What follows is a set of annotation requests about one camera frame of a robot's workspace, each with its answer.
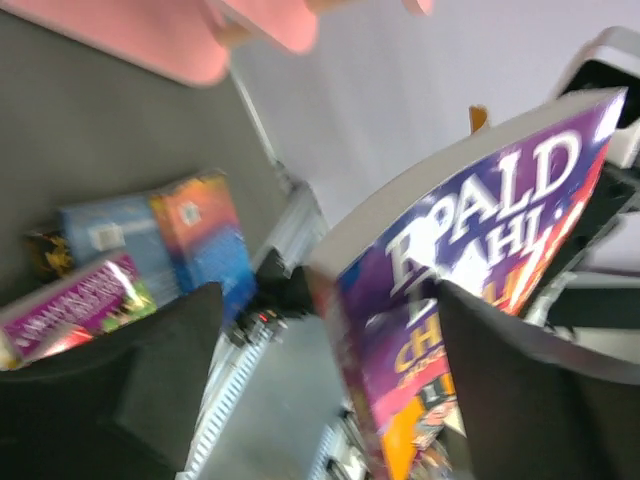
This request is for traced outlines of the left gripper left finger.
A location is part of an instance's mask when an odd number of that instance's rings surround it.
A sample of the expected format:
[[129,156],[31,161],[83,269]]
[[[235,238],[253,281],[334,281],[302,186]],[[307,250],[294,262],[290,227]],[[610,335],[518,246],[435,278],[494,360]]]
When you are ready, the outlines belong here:
[[221,288],[207,283],[112,333],[3,372],[2,478],[175,478],[222,316]]

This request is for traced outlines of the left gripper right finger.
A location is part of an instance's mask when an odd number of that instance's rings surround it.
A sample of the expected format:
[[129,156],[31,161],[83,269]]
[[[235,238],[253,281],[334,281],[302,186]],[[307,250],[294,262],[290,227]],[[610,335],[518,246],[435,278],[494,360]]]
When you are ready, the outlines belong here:
[[440,327],[478,479],[636,479],[639,366],[436,284]]

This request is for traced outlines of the Roald Dahl Charlie book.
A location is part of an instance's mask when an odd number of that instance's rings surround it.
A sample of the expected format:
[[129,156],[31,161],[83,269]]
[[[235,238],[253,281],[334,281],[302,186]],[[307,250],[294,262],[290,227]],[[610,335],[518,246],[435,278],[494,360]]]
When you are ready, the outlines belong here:
[[577,91],[412,166],[307,277],[375,479],[413,479],[461,413],[478,479],[635,479],[639,367],[545,329],[559,272],[627,201],[600,181],[622,88]]

